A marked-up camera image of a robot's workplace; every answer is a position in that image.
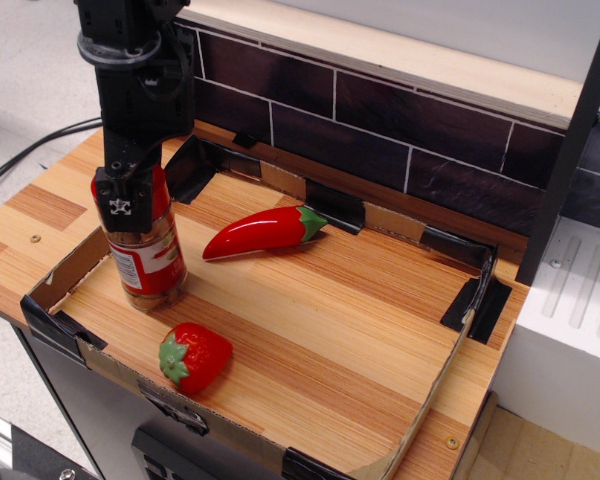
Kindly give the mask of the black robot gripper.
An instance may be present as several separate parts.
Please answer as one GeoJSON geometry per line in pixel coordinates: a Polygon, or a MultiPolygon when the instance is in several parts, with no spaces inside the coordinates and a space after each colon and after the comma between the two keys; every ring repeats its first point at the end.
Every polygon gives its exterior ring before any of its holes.
{"type": "Polygon", "coordinates": [[[172,25],[132,50],[78,36],[99,92],[104,167],[94,175],[94,200],[108,232],[152,229],[153,174],[146,169],[159,162],[164,141],[193,129],[195,47],[193,34],[172,25]]]}

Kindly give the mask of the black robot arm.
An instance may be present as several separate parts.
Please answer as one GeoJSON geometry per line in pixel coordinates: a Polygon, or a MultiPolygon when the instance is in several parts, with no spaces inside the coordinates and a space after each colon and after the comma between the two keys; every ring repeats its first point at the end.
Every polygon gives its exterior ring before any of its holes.
{"type": "Polygon", "coordinates": [[[104,164],[95,200],[109,232],[152,229],[163,142],[194,125],[195,37],[176,25],[184,1],[80,1],[78,49],[95,69],[104,164]]]}

